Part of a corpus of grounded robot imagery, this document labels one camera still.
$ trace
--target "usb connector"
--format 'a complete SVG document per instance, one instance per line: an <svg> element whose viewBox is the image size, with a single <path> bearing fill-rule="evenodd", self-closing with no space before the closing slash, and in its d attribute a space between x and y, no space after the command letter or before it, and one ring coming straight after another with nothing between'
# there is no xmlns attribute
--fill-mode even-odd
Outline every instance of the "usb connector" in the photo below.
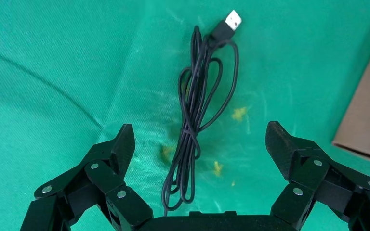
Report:
<svg viewBox="0 0 370 231"><path fill-rule="evenodd" d="M215 29L211 33L211 37L216 42L221 42L224 40L229 40L235 34L236 28L240 25L242 19L236 13L235 10L227 16L225 20L219 22L219 24L215 27Z"/></svg>
<svg viewBox="0 0 370 231"><path fill-rule="evenodd" d="M242 22L242 19L235 10L232 10L232 12L226 17L225 22L230 28L232 28L232 30L236 30Z"/></svg>

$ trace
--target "green fabric surface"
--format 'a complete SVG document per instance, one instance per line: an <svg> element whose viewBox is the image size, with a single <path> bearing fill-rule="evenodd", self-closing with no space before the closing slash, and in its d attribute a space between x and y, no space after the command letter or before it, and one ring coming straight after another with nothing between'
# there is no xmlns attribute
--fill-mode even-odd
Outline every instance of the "green fabric surface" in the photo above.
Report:
<svg viewBox="0 0 370 231"><path fill-rule="evenodd" d="M136 138L126 182L161 216L161 152L179 134L193 26L209 32L232 9L243 19L237 89L199 135L195 201L170 215L268 214L286 185L264 145L271 120L370 175L370 162L331 146L370 58L370 0L0 0L0 231L19 230L34 190L123 123ZM225 75L206 118L231 82L230 48L218 56ZM112 230L96 207L72 229ZM316 204L302 230L346 229Z"/></svg>

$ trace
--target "black cable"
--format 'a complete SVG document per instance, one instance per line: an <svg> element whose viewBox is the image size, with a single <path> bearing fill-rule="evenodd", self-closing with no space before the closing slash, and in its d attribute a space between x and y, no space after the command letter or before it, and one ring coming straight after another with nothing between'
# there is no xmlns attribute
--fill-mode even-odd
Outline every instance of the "black cable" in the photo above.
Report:
<svg viewBox="0 0 370 231"><path fill-rule="evenodd" d="M239 53L236 44L230 40L236 27L230 27L228 22L222 21L213 33L207 35L202 40L199 27L195 26L191 39L191 66L185 68L179 75L178 95L182 110L182 130L178 139L175 155L168 175L162 186L162 204L164 206L164 216L168 211L176 210L181 204L189 204L195 197L195 160L200 157L201 150L197 140L199 132L209 127L224 111L229 103L236 87L239 66ZM213 94L218 88L222 78L223 64L219 58L212 57L213 53L219 48L229 45L234 50L235 67L233 72L233 82L229 94L218 112L206 124L201 126L203 117ZM219 65L218 76L208 97L207 82L208 70L212 62ZM190 196L186 198L186 193L190 182ZM179 191L180 199L174 206L169 206L170 195Z"/></svg>

